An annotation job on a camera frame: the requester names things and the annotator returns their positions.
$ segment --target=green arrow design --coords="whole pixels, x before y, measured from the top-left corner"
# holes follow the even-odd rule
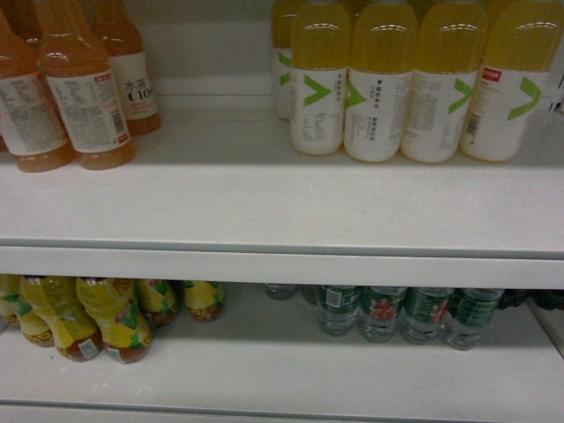
[[[315,102],[319,101],[320,99],[327,97],[331,94],[331,90],[326,86],[319,84],[318,82],[314,81],[308,75],[303,76],[303,82],[312,90],[315,91],[315,94],[311,94],[309,97],[306,97],[303,100],[304,107],[307,107]]]
[[[461,108],[464,104],[470,100],[474,90],[472,87],[466,84],[464,81],[460,79],[456,79],[455,81],[455,90],[459,91],[460,93],[464,94],[464,97],[460,100],[455,101],[449,106],[449,115],[453,112],[456,112],[459,108]]]
[[[345,108],[351,108],[352,106],[356,106],[357,104],[364,103],[367,99],[365,99],[359,90],[353,85],[350,79],[346,80],[346,88],[351,96],[346,99],[345,101]]]
[[[511,119],[516,119],[517,117],[530,112],[533,108],[535,108],[535,106],[537,106],[537,103],[540,100],[540,96],[542,95],[540,88],[538,88],[535,83],[528,78],[523,78],[523,80],[521,81],[521,86],[519,86],[519,88],[521,88],[521,91],[523,91],[529,97],[531,97],[532,100],[528,103],[523,104],[522,106],[519,106],[518,108],[513,108],[509,112],[508,121],[510,121]]]

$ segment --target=yellow tea bottle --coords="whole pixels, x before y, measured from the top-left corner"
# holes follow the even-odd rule
[[[476,0],[445,0],[423,19],[402,152],[439,163],[462,134],[486,37],[486,13]]]
[[[373,0],[356,22],[345,103],[345,149],[355,159],[387,160],[399,147],[416,34],[405,0]]]
[[[351,18],[343,5],[308,0],[292,30],[291,139],[306,154],[331,154],[343,141]]]
[[[517,153],[560,44],[563,13],[550,0],[517,0],[500,12],[488,36],[463,152],[488,161]]]
[[[24,275],[20,288],[53,332],[55,347],[63,357],[86,361],[98,355],[102,336],[78,302],[74,278]]]
[[[139,311],[133,279],[77,278],[77,295],[100,326],[112,359],[131,363],[149,352],[151,328]]]

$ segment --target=yellow bottle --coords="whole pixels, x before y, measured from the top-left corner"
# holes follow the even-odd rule
[[[564,12],[556,1],[517,0],[489,33],[461,149],[487,161],[511,159],[542,96]]]
[[[351,19],[338,0],[308,0],[292,30],[291,139],[306,154],[331,154],[343,141]]]
[[[387,160],[399,147],[417,26],[405,0],[373,0],[356,22],[345,103],[345,149],[355,159]]]
[[[401,142],[412,160],[439,163],[458,146],[486,37],[476,0],[445,0],[423,19]]]

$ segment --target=orange juice bottle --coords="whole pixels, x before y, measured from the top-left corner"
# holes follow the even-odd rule
[[[0,131],[19,170],[43,172],[74,160],[56,111],[41,83],[35,54],[0,11]]]
[[[135,155],[108,54],[79,0],[34,0],[43,36],[40,63],[80,165],[118,167]]]
[[[109,54],[131,135],[160,128],[157,99],[147,72],[143,39],[128,20],[123,0],[92,0],[92,32]]]

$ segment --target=drink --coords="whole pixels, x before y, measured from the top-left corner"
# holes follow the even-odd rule
[[[402,152],[439,163],[452,156],[479,67],[486,14],[475,0],[439,2],[419,30]]]
[[[351,19],[338,0],[308,0],[292,30],[294,93],[291,139],[306,154],[341,146]]]
[[[480,160],[511,159],[542,96],[564,12],[550,0],[517,0],[492,25],[461,142]]]
[[[78,0],[34,0],[43,36],[40,63],[80,165],[102,170],[135,152],[108,54],[90,32]]]
[[[456,289],[439,337],[455,350],[471,350],[482,338],[502,295],[503,289]]]
[[[298,291],[297,285],[263,284],[266,294],[273,300],[290,300]]]
[[[352,36],[345,149],[382,161],[397,151],[412,81],[417,19],[405,0],[373,0]]]
[[[394,336],[405,297],[404,286],[365,286],[360,295],[360,333],[370,342]]]
[[[35,54],[14,34],[0,11],[0,127],[19,170],[44,172],[75,153],[41,83]]]
[[[128,20],[123,0],[92,0],[92,32],[109,54],[131,135],[160,128],[157,99],[147,72],[141,33]]]
[[[272,97],[274,111],[284,119],[292,117],[292,23],[305,0],[277,0],[271,15]]]
[[[321,330],[332,337],[342,337],[355,324],[360,287],[321,285],[317,318]]]
[[[63,357],[86,361],[98,355],[100,329],[78,301],[74,278],[25,275],[20,288],[53,332],[55,347]]]
[[[433,341],[449,307],[452,288],[409,288],[402,314],[402,335],[412,344]]]

